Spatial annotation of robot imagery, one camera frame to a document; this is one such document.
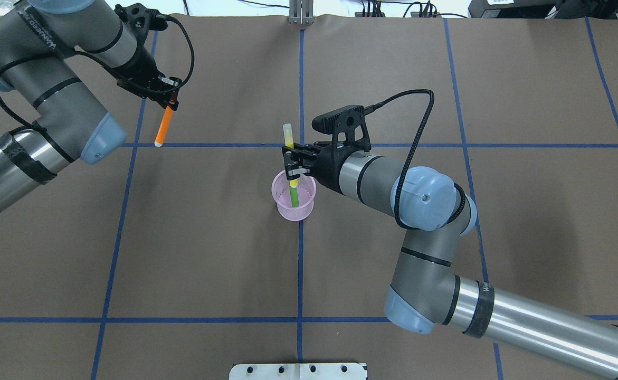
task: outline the black cable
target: black cable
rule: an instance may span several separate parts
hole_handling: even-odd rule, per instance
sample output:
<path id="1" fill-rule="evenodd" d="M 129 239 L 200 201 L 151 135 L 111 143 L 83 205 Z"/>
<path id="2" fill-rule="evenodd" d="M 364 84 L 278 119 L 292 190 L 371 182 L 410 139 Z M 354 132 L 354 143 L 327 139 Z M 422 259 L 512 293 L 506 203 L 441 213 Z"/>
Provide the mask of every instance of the black cable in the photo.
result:
<path id="1" fill-rule="evenodd" d="M 22 63 L 29 62 L 29 61 L 41 60 L 43 58 L 48 58 L 48 57 L 55 57 L 55 54 L 53 53 L 37 54 L 37 55 L 32 55 L 31 57 L 21 58 L 19 60 L 15 60 L 14 62 L 7 63 L 6 65 L 0 68 L 0 79 L 2 78 L 2 75 L 5 72 L 7 72 L 9 69 L 13 67 L 16 67 L 17 65 L 20 65 Z M 9 106 L 6 105 L 6 103 L 4 102 L 4 99 L 2 99 L 2 94 L 0 94 L 0 107 L 2 108 L 2 110 L 4 110 L 8 114 L 8 116 L 11 116 L 12 118 L 14 118 L 15 121 L 19 122 L 20 125 L 29 127 L 29 128 L 32 127 L 31 123 L 27 122 L 24 118 L 21 118 L 19 115 L 17 115 L 17 113 L 13 112 L 13 110 L 11 110 Z"/>
<path id="2" fill-rule="evenodd" d="M 419 17 L 429 17 L 429 12 L 431 10 L 431 2 L 427 2 L 424 6 L 424 9 L 420 11 Z"/>
<path id="3" fill-rule="evenodd" d="M 403 191 L 403 184 L 405 183 L 405 177 L 407 176 L 407 170 L 410 168 L 410 163 L 412 163 L 412 159 L 414 158 L 414 153 L 417 150 L 417 146 L 419 145 L 419 140 L 422 137 L 422 133 L 424 132 L 424 128 L 426 127 L 426 123 L 429 121 L 429 116 L 431 115 L 431 110 L 433 109 L 433 104 L 435 102 L 435 95 L 431 90 L 419 89 L 419 90 L 408 90 L 403 91 L 402 93 L 395 94 L 394 96 L 389 97 L 388 99 L 381 101 L 377 104 L 373 104 L 372 106 L 365 107 L 364 115 L 369 115 L 370 113 L 378 110 L 379 108 L 385 106 L 386 104 L 394 101 L 403 96 L 408 96 L 408 94 L 428 94 L 429 95 L 429 105 L 426 106 L 426 110 L 424 112 L 424 117 L 422 118 L 422 122 L 419 124 L 419 128 L 417 130 L 417 134 L 414 136 L 414 140 L 412 141 L 412 146 L 410 147 L 410 152 L 407 154 L 407 159 L 403 164 L 403 170 L 400 173 L 400 180 L 398 180 L 398 185 L 396 186 L 395 192 L 395 201 L 393 204 L 393 214 L 395 216 L 395 221 L 401 228 L 404 229 L 415 229 L 413 227 L 408 226 L 403 223 L 400 219 L 400 195 Z M 461 202 L 459 203 L 459 207 L 457 210 L 450 216 L 447 223 L 454 221 L 454 219 L 458 218 L 461 211 L 463 211 L 465 206 L 465 193 L 463 189 L 456 183 L 454 183 L 454 187 L 458 190 L 459 195 L 461 197 Z"/>
<path id="4" fill-rule="evenodd" d="M 278 5 L 278 4 L 264 4 L 264 3 L 258 3 L 258 2 L 249 2 L 249 0 L 239 0 L 239 2 L 241 2 L 241 3 L 256 4 L 256 5 L 262 5 L 263 7 L 278 7 L 278 8 L 287 8 L 287 9 L 290 9 L 290 7 L 288 7 L 287 5 Z"/>
<path id="5" fill-rule="evenodd" d="M 463 14 L 434 14 L 431 17 L 436 17 L 437 15 L 458 15 L 458 17 L 469 18 L 469 17 L 466 17 Z"/>
<path id="6" fill-rule="evenodd" d="M 386 3 L 386 4 L 412 4 L 410 2 L 389 2 L 387 0 L 381 0 L 381 3 Z"/>
<path id="7" fill-rule="evenodd" d="M 408 5 L 407 9 L 405 9 L 405 13 L 403 14 L 403 18 L 405 18 L 405 16 L 407 15 L 407 12 L 410 11 L 410 8 L 412 8 L 413 5 L 419 5 L 419 13 L 421 14 L 422 7 L 424 7 L 424 4 L 422 4 L 421 2 L 414 2 L 414 3 L 410 3 L 410 5 Z"/>

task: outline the metal bracket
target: metal bracket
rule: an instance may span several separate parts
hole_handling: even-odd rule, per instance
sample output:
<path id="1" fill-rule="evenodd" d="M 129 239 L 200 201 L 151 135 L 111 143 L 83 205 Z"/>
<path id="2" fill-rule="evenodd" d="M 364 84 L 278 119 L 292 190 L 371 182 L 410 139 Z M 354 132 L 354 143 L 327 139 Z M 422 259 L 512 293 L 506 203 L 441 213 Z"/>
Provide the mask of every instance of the metal bracket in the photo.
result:
<path id="1" fill-rule="evenodd" d="M 229 380 L 367 380 L 364 363 L 306 363 L 277 365 L 236 365 Z"/>
<path id="2" fill-rule="evenodd" d="M 299 176 L 299 175 L 303 175 L 306 173 L 309 173 L 309 170 L 305 168 L 288 170 L 288 175 L 290 176 Z"/>
<path id="3" fill-rule="evenodd" d="M 313 24 L 313 0 L 290 0 L 288 20 L 294 25 Z"/>

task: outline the pink plastic cup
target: pink plastic cup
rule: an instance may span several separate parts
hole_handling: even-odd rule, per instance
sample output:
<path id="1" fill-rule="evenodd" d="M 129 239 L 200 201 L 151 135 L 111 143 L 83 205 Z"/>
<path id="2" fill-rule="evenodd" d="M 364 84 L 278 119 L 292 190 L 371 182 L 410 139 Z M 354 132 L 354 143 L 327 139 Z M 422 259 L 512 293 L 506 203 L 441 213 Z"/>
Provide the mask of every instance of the pink plastic cup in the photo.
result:
<path id="1" fill-rule="evenodd" d="M 297 197 L 299 207 L 292 207 L 290 201 L 290 183 L 285 178 L 285 170 L 278 173 L 271 184 L 271 194 L 277 204 L 278 212 L 288 221 L 302 221 L 313 210 L 313 197 L 316 196 L 316 181 L 305 175 L 299 177 Z"/>

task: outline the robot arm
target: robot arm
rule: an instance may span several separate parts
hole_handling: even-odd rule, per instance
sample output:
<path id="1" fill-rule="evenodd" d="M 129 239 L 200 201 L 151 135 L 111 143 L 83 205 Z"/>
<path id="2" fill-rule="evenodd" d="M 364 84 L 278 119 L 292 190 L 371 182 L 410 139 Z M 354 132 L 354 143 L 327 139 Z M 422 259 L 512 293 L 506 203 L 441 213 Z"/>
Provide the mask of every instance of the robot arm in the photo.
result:
<path id="1" fill-rule="evenodd" d="M 94 164 L 126 140 L 66 58 L 86 55 L 127 91 L 177 108 L 192 70 L 184 82 L 166 78 L 144 48 L 149 30 L 166 29 L 167 20 L 174 19 L 140 4 L 112 10 L 104 0 L 23 0 L 0 17 L 0 91 L 17 89 L 40 115 L 26 122 L 0 98 L 22 124 L 0 137 L 0 212 L 76 159 Z"/>
<path id="2" fill-rule="evenodd" d="M 332 135 L 332 140 L 284 147 L 284 164 L 288 179 L 301 173 L 313 176 L 335 192 L 403 222 L 407 233 L 388 292 L 386 317 L 419 334 L 429 334 L 434 324 L 442 323 L 471 337 L 489 337 L 600 378 L 618 379 L 618 326 L 451 272 L 459 236 L 475 224 L 475 203 L 431 168 L 407 170 L 412 156 L 401 164 L 370 154 L 368 111 L 372 106 L 349 106 L 318 116 L 313 128 Z M 360 140 L 353 138 L 356 128 L 362 128 Z M 337 140 L 339 133 L 346 139 Z M 398 188 L 401 175 L 404 185 Z"/>

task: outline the orange marker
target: orange marker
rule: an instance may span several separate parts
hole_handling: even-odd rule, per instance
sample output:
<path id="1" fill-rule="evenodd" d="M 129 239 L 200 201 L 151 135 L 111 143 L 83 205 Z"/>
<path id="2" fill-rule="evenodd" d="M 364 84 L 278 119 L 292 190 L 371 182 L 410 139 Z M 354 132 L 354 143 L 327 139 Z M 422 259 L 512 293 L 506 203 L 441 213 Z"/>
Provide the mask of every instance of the orange marker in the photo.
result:
<path id="1" fill-rule="evenodd" d="M 170 106 L 166 107 L 166 112 L 164 113 L 164 118 L 161 119 L 161 127 L 159 127 L 159 133 L 156 134 L 156 139 L 154 140 L 154 146 L 160 147 L 164 144 L 164 140 L 166 139 L 166 133 L 168 133 L 168 128 L 170 127 L 170 121 L 173 118 L 173 110 Z"/>

